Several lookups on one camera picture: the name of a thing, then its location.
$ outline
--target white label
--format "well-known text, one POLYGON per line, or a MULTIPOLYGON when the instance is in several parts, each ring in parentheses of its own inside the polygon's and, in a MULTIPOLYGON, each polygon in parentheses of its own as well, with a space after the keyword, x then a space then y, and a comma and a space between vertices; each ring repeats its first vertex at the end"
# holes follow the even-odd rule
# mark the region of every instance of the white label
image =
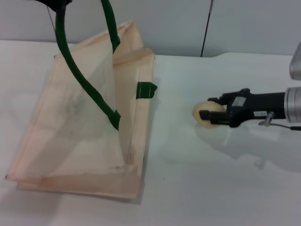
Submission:
POLYGON ((239 106, 242 107, 246 101, 245 97, 236 97, 235 100, 233 101, 232 107, 233 106, 239 106))
POLYGON ((268 113, 266 111, 258 111, 254 112, 255 117, 262 117, 262 116, 268 116, 268 113))

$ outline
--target white wall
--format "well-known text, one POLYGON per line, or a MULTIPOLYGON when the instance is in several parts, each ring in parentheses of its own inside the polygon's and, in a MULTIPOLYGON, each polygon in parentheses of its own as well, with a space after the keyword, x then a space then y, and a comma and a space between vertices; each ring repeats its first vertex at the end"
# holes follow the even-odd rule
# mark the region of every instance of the white wall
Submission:
POLYGON ((214 0, 204 56, 292 55, 300 41, 300 0, 214 0))
MULTIPOLYGON (((156 54, 199 56, 210 0, 111 0, 117 23, 134 19, 156 54)), ((73 0, 66 35, 76 43, 106 30, 100 0, 73 0)), ((55 41, 45 5, 0 0, 0 39, 55 41)))

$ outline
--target silver cylinder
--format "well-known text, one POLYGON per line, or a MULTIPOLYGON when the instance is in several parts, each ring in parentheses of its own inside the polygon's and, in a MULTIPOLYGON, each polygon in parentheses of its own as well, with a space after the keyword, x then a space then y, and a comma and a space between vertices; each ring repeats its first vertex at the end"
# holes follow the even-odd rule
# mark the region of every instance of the silver cylinder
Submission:
POLYGON ((301 87, 286 90, 284 112, 288 122, 301 122, 301 87))

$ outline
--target white tabletop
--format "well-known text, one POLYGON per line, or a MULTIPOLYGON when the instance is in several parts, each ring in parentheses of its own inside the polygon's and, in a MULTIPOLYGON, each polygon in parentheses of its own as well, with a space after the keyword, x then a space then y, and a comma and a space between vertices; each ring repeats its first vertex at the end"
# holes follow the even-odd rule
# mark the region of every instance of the white tabletop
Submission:
POLYGON ((224 92, 285 92, 291 56, 156 56, 141 200, 16 190, 4 180, 49 75, 54 43, 0 41, 1 226, 299 226, 301 132, 196 125, 195 104, 224 92))

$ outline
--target green strap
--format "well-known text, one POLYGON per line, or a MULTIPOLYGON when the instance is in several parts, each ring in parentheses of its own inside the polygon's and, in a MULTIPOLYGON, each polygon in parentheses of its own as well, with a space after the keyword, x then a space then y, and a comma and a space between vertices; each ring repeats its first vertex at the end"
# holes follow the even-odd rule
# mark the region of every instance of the green strap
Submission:
POLYGON ((120 39, 119 39, 118 33, 117 33, 117 26, 116 26, 113 8, 112 8, 109 0, 101 0, 101 2, 103 5, 104 16, 105 16, 105 20, 107 22, 110 40, 112 43, 112 48, 113 48, 113 53, 114 53, 117 46, 120 44, 120 39))
POLYGON ((153 98, 155 91, 158 87, 148 81, 141 81, 137 84, 136 99, 149 99, 153 98))
POLYGON ((88 95, 95 101, 95 103, 101 108, 101 110, 108 116, 113 127, 118 130, 120 114, 117 111, 113 111, 106 104, 100 93, 82 75, 72 58, 67 45, 65 34, 65 12, 66 8, 58 10, 55 18, 55 36, 59 49, 76 80, 80 83, 80 85, 88 93, 88 95))

